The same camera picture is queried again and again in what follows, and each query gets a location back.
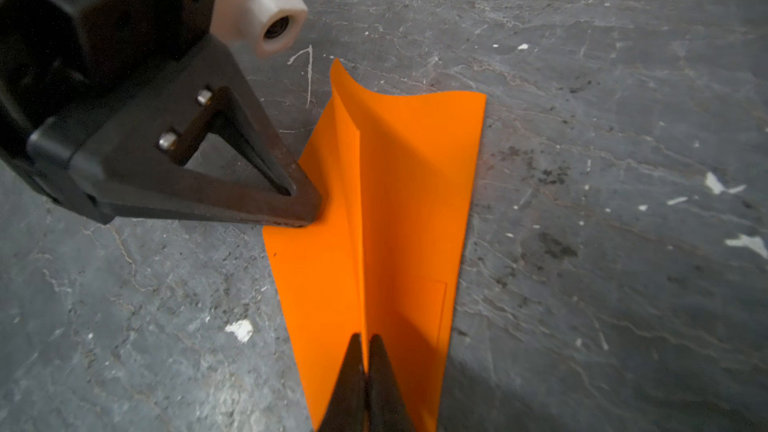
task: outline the orange flap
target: orange flap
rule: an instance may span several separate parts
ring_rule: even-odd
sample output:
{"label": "orange flap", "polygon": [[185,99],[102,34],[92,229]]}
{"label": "orange flap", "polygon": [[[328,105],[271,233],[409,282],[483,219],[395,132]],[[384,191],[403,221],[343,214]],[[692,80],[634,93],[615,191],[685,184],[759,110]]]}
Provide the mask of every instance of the orange flap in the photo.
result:
{"label": "orange flap", "polygon": [[331,85],[299,160],[320,217],[264,227],[312,424],[360,332],[364,348],[382,336],[416,429],[434,432],[485,95],[384,96],[338,60]]}

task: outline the white scratch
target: white scratch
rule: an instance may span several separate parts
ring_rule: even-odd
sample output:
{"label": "white scratch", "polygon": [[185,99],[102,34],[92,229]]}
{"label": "white scratch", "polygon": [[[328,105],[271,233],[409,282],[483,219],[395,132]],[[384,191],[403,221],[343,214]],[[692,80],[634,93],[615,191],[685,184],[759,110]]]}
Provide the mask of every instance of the white scratch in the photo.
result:
{"label": "white scratch", "polygon": [[737,194],[746,188],[746,185],[744,184],[738,187],[725,188],[723,183],[720,182],[717,176],[712,172],[706,173],[706,177],[704,178],[704,184],[707,187],[709,187],[710,191],[712,191],[712,193],[715,194],[716,196],[719,196],[723,192],[728,192],[729,194]]}
{"label": "white scratch", "polygon": [[288,65],[292,64],[294,59],[300,56],[301,54],[309,52],[310,53],[310,64],[306,68],[306,78],[308,81],[307,87],[306,87],[306,108],[310,108],[310,97],[312,96],[312,44],[310,44],[309,47],[305,48],[304,50],[300,50],[297,52],[293,57],[288,59]]}
{"label": "white scratch", "polygon": [[688,200],[688,197],[671,198],[670,200],[667,200],[667,205],[674,206],[675,204],[679,204],[680,202],[685,202],[686,200]]}
{"label": "white scratch", "polygon": [[728,247],[746,247],[762,258],[768,259],[768,249],[759,235],[751,237],[749,235],[739,234],[737,238],[725,239],[725,245]]}
{"label": "white scratch", "polygon": [[227,325],[224,330],[226,332],[232,332],[235,334],[235,337],[237,337],[237,340],[240,341],[242,344],[248,341],[250,339],[250,336],[254,334],[254,326],[251,324],[251,322],[248,319],[243,319],[242,321],[234,322],[233,324]]}

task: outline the folded orange paper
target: folded orange paper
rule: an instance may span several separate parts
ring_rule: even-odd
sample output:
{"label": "folded orange paper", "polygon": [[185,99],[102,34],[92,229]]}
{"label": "folded orange paper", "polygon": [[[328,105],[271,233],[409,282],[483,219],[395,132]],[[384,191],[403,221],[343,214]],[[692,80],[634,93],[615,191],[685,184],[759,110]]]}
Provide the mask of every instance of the folded orange paper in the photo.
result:
{"label": "folded orange paper", "polygon": [[485,95],[384,96],[338,60],[331,85],[299,160],[320,216],[264,227],[312,424],[360,332],[382,336],[416,429],[434,432]]}

